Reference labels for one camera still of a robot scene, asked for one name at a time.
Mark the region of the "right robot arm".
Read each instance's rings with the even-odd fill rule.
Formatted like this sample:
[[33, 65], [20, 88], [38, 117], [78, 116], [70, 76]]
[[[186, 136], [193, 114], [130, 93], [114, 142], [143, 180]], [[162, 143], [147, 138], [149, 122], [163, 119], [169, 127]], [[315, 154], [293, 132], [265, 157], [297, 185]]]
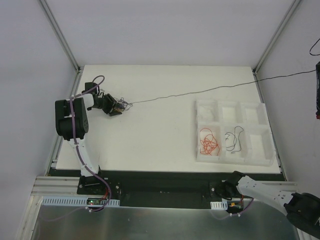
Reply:
[[297, 229], [320, 238], [320, 198], [311, 193], [280, 190], [239, 171], [234, 171], [214, 189], [216, 195], [226, 200], [238, 195], [259, 200], [284, 214]]

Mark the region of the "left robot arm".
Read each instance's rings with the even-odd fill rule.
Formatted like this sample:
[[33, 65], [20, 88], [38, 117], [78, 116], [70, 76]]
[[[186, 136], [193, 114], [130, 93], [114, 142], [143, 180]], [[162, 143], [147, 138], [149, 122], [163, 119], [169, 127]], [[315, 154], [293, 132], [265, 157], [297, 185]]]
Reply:
[[59, 136], [69, 143], [80, 164], [82, 177], [98, 175], [98, 158], [87, 146], [86, 135], [89, 132], [87, 112], [92, 109], [102, 110], [113, 117], [121, 115], [125, 109], [109, 93], [100, 92], [97, 83], [86, 82], [81, 94], [73, 99], [55, 101], [55, 129]]

